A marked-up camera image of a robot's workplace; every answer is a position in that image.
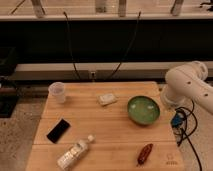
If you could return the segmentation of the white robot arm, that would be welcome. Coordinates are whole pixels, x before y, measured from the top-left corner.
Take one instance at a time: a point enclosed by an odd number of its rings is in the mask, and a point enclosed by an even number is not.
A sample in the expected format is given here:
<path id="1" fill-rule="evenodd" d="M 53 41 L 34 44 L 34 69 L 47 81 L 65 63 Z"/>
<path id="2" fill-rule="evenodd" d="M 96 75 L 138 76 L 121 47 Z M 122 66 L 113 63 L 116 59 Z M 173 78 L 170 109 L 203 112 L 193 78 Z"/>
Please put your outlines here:
<path id="1" fill-rule="evenodd" d="M 200 61 L 171 68 L 165 74 L 161 101 L 169 108 L 177 108 L 189 98 L 213 115 L 213 87 L 205 82 L 207 76 L 208 68 Z"/>

